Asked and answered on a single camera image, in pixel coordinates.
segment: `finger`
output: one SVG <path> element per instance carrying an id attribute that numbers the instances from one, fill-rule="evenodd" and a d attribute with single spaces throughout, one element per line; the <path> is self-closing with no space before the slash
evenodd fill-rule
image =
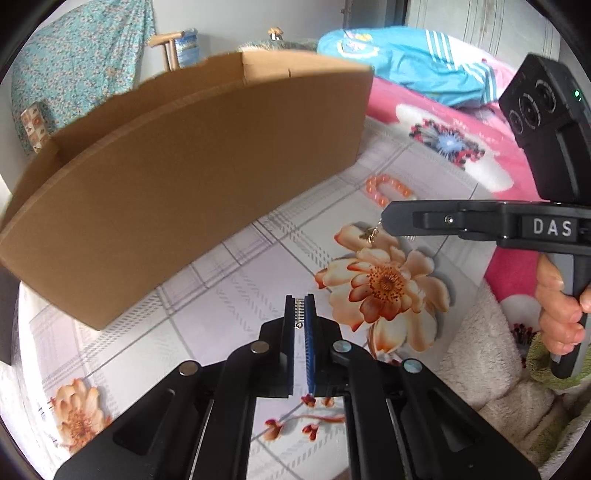
<path id="1" fill-rule="evenodd" d="M 541 285 L 535 288 L 535 299 L 554 320 L 560 323 L 578 322 L 583 314 L 581 305 L 575 298 Z"/>
<path id="2" fill-rule="evenodd" d="M 544 333 L 542 333 L 542 343 L 550 353 L 555 353 L 556 355 L 566 355 L 574 350 L 574 345 L 565 345 L 548 337 Z"/>
<path id="3" fill-rule="evenodd" d="M 579 302 L 585 313 L 591 313 L 591 287 L 587 287 L 579 298 Z"/>
<path id="4" fill-rule="evenodd" d="M 580 343 L 585 337 L 585 329 L 580 323 L 560 323 L 546 312 L 540 317 L 542 332 L 560 343 Z"/>
<path id="5" fill-rule="evenodd" d="M 539 285 L 549 290 L 560 291 L 564 288 L 560 270 L 548 259 L 546 254 L 540 254 L 538 257 L 537 280 Z"/>

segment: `cardboard box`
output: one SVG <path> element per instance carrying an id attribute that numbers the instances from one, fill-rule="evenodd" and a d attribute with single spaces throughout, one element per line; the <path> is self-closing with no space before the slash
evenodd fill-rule
<path id="1" fill-rule="evenodd" d="M 351 166 L 372 71 L 299 51 L 211 57 L 109 99 L 24 173 L 0 260 L 103 328 L 256 218 Z"/>

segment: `camera lens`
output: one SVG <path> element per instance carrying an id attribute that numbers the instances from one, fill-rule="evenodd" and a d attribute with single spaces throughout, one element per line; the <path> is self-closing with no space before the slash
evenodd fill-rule
<path id="1" fill-rule="evenodd" d="M 535 91 L 542 99 L 542 106 L 550 113 L 554 112 L 556 108 L 556 97 L 550 85 L 543 80 L 538 80 L 535 84 Z"/>
<path id="2" fill-rule="evenodd" d="M 512 110 L 509 113 L 509 122 L 511 122 L 513 131 L 516 134 L 521 135 L 523 133 L 523 122 L 521 121 L 521 117 L 515 110 Z"/>
<path id="3" fill-rule="evenodd" d="M 540 126 L 540 110 L 538 109 L 538 106 L 535 104 L 534 99 L 530 97 L 527 93 L 524 93 L 523 96 L 519 99 L 519 108 L 521 109 L 521 113 L 525 118 L 525 122 L 531 128 Z"/>

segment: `screw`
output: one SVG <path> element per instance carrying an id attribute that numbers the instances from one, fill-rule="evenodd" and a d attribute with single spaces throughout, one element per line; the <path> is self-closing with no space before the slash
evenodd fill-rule
<path id="1" fill-rule="evenodd" d="M 263 340 L 257 340 L 251 343 L 252 353 L 266 353 L 269 351 L 269 344 Z"/>
<path id="2" fill-rule="evenodd" d="M 402 362 L 404 369 L 410 374 L 417 374 L 423 369 L 423 364 L 414 358 Z"/>
<path id="3" fill-rule="evenodd" d="M 335 352 L 338 353 L 347 353 L 351 351 L 351 344 L 347 340 L 337 340 L 333 343 L 333 348 Z"/>
<path id="4" fill-rule="evenodd" d="M 199 370 L 199 365 L 193 360 L 187 360 L 178 366 L 178 371 L 184 377 L 190 377 L 191 375 L 196 374 L 197 370 Z"/>

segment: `blue container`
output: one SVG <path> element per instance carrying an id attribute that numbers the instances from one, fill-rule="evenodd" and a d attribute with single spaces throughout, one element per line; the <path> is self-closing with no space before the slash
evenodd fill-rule
<path id="1" fill-rule="evenodd" d="M 185 30 L 183 37 L 177 38 L 174 42 L 177 47 L 178 64 L 181 68 L 190 67 L 201 60 L 196 29 Z"/>

